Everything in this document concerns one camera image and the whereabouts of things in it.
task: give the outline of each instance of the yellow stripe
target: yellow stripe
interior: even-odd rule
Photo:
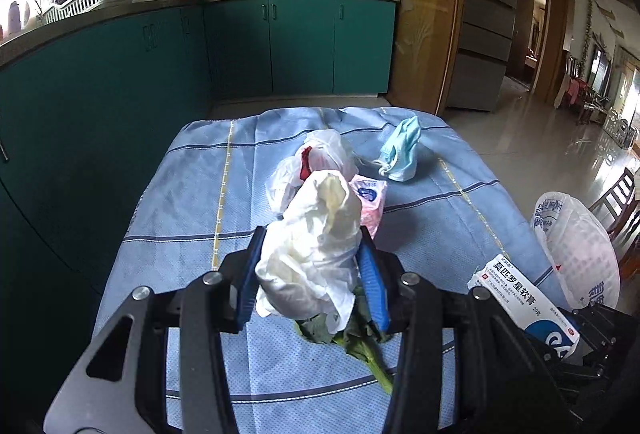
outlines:
[[[478,210],[478,208],[473,204],[473,202],[471,201],[471,198],[468,196],[468,194],[466,194],[464,189],[460,186],[460,184],[453,177],[453,173],[451,172],[451,170],[449,170],[449,167],[447,166],[445,161],[442,158],[438,158],[438,162],[440,163],[440,166],[443,168],[444,172],[447,173],[447,176],[449,176],[449,179],[451,180],[451,182],[458,189],[458,192],[460,192],[460,194],[465,199],[465,201],[476,212],[476,214],[478,215],[478,218],[480,218],[480,221],[482,221],[482,223],[484,224],[484,227],[487,229],[489,234],[494,238],[495,244],[498,245],[498,248],[500,248],[500,251],[502,252],[502,254],[507,259],[511,260],[511,258],[509,257],[509,254],[507,254],[507,252],[504,251],[504,247],[502,245],[502,242],[500,241],[500,239],[498,239],[498,236],[495,235],[495,232],[491,229],[491,226],[489,226],[489,223],[487,222],[487,220],[484,217],[484,215],[482,215],[482,212],[480,212],[480,210]]]
[[[234,131],[234,121],[229,122],[229,135],[226,137],[226,158],[225,168],[222,171],[222,182],[220,183],[220,196],[218,197],[218,212],[216,213],[216,227],[213,235],[213,256],[211,258],[211,269],[218,270],[218,248],[220,247],[220,231],[222,230],[222,210],[225,205],[226,178],[229,173],[231,163],[231,136]]]

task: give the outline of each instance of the crumpled paper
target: crumpled paper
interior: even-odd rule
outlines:
[[[255,274],[256,311],[295,320],[326,313],[331,334],[349,321],[358,280],[360,199],[335,170],[312,172],[284,211],[267,226]]]

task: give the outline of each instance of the light blue surgical mask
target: light blue surgical mask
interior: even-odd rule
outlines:
[[[380,157],[373,163],[378,172],[393,181],[407,181],[415,176],[418,166],[416,145],[420,140],[420,123],[417,116],[398,124],[396,130],[380,149]]]

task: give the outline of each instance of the refrigerator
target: refrigerator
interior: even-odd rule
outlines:
[[[507,67],[517,0],[464,0],[447,107],[495,109]]]

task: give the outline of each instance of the doorway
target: doorway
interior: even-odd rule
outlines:
[[[546,35],[546,0],[517,0],[506,75],[530,90]]]

